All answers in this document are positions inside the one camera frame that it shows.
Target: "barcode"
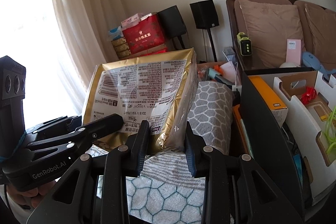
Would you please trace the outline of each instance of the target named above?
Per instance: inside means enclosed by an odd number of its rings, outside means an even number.
[[[105,74],[99,94],[118,98],[118,73]]]

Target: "green cable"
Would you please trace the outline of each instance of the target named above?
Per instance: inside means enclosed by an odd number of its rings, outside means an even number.
[[[325,128],[324,128],[324,135],[327,137],[327,140],[329,142],[329,147],[327,149],[327,155],[330,154],[331,150],[336,146],[336,134],[335,134],[335,126],[333,125],[333,121],[336,120],[336,106],[334,107],[334,110],[332,113],[330,113],[326,123],[325,123]],[[334,137],[330,137],[329,131],[331,126],[333,127],[333,135]]]

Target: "green and black portable device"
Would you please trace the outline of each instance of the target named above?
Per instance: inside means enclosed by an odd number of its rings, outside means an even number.
[[[252,54],[251,40],[244,32],[239,32],[237,34],[237,41],[240,54],[242,56],[248,56]]]

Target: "pink notebook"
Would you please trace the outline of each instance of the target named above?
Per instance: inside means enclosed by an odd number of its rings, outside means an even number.
[[[301,51],[300,39],[287,39],[286,63],[301,65]]]

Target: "red gift bag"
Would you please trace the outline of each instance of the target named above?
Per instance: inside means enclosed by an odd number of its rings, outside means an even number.
[[[165,37],[157,14],[147,17],[138,25],[123,30],[132,54],[164,44]]]

